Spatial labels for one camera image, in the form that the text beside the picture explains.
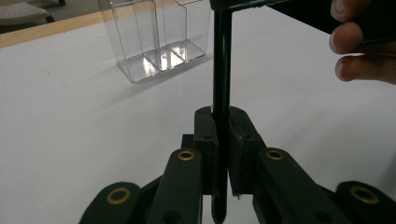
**caster wheel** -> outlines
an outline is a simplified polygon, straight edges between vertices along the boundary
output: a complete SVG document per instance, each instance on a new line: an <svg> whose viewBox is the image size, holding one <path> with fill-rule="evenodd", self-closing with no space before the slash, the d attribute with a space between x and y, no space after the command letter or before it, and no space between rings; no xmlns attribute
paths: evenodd
<svg viewBox="0 0 396 224"><path fill-rule="evenodd" d="M47 23L51 23L51 22L55 22L55 19L53 19L52 16L48 16L48 17L46 18L46 21L47 21Z"/></svg>

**floor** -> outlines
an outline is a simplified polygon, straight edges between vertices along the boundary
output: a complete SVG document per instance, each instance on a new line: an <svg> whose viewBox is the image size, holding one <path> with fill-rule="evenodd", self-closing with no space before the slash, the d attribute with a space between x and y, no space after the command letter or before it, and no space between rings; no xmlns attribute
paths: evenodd
<svg viewBox="0 0 396 224"><path fill-rule="evenodd" d="M65 2L65 6L60 6L58 0L35 0L30 4L46 9L49 14L53 16L55 21L61 21L99 11L97 0L65 0ZM42 20L21 25L0 26L0 34L34 27L45 23L46 21Z"/></svg>

